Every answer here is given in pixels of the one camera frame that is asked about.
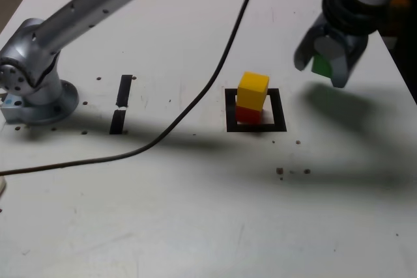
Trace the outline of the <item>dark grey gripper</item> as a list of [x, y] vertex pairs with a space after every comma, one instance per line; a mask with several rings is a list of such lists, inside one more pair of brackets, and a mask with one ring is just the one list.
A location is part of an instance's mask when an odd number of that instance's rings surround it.
[[295, 50], [294, 66], [304, 70], [314, 56], [314, 73], [329, 78], [333, 87], [342, 89], [367, 43], [368, 35], [356, 36], [341, 31], [320, 14]]

